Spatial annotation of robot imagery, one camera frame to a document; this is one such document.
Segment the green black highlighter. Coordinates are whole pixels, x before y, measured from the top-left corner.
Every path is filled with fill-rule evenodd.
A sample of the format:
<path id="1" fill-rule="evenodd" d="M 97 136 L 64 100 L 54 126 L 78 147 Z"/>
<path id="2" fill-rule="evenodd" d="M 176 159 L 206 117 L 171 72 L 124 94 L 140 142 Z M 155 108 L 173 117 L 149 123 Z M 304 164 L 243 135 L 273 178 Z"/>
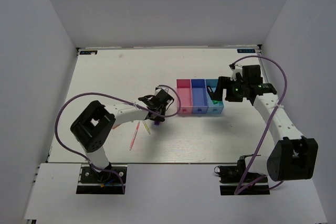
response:
<path id="1" fill-rule="evenodd" d="M 210 86 L 207 86 L 207 93 L 214 104 L 218 104 L 219 101 L 216 99 L 216 95 Z"/>

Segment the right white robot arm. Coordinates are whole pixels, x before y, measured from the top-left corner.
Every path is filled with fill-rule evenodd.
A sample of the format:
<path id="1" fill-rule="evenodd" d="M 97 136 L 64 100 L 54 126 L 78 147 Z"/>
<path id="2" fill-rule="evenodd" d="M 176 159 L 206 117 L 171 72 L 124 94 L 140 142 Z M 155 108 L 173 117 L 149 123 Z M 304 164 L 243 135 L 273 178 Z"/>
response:
<path id="1" fill-rule="evenodd" d="M 318 143 L 307 138 L 292 123 L 274 86 L 264 83 L 259 65 L 231 65 L 231 77 L 219 77 L 217 86 L 207 85 L 212 101 L 242 102 L 248 100 L 259 112 L 268 126 L 275 147 L 269 156 L 257 155 L 253 163 L 250 155 L 239 158 L 236 166 L 221 167 L 219 173 L 226 182 L 247 182 L 259 174 L 269 176 L 273 181 L 311 179 L 317 158 Z"/>

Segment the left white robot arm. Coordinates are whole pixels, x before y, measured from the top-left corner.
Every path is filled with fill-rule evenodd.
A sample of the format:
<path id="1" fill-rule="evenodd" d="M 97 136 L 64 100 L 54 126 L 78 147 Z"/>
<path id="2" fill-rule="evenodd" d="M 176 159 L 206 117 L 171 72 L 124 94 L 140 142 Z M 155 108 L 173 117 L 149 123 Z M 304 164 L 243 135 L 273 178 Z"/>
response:
<path id="1" fill-rule="evenodd" d="M 133 121 L 165 121 L 165 114 L 174 98 L 165 88 L 156 88 L 153 95 L 145 95 L 136 102 L 105 106 L 95 100 L 76 118 L 70 131 L 82 146 L 94 166 L 93 176 L 101 182 L 110 178 L 111 168 L 103 145 L 112 129 Z"/>

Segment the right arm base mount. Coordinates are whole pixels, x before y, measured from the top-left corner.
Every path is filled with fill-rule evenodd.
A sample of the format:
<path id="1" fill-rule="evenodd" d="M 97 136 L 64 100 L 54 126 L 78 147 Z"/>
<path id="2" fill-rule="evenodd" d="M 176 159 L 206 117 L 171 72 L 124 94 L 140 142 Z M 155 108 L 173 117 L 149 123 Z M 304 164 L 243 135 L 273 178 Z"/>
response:
<path id="1" fill-rule="evenodd" d="M 246 157 L 241 156 L 233 166 L 218 165 L 214 168 L 214 173 L 220 178 L 219 188 L 221 196 L 233 196 L 234 191 L 246 169 Z M 243 190 L 239 195 L 270 195 L 268 179 L 265 177 Z"/>

